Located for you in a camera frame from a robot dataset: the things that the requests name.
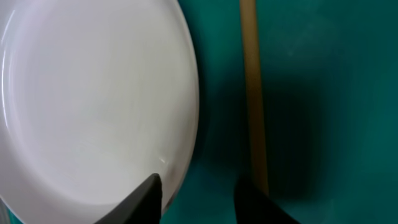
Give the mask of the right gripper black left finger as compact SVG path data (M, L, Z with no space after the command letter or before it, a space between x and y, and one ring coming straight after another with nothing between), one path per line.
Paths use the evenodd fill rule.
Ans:
M162 182L153 173L95 224L159 224L161 216Z

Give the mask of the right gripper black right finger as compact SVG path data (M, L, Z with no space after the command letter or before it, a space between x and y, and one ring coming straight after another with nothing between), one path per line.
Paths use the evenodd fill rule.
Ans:
M234 209L237 224L299 224L246 176L234 187Z

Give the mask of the large white plate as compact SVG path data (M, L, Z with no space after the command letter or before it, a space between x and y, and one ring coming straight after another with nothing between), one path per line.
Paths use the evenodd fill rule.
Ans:
M1 198L24 223L94 223L187 173L199 81L177 1L1 2Z

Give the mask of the wooden chopstick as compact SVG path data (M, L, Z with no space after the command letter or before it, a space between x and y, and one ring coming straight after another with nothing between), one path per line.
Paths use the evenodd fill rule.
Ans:
M269 194L266 138L262 99L261 62L257 29L256 0L240 0L241 32L243 40L244 74L251 144L252 176L256 187Z

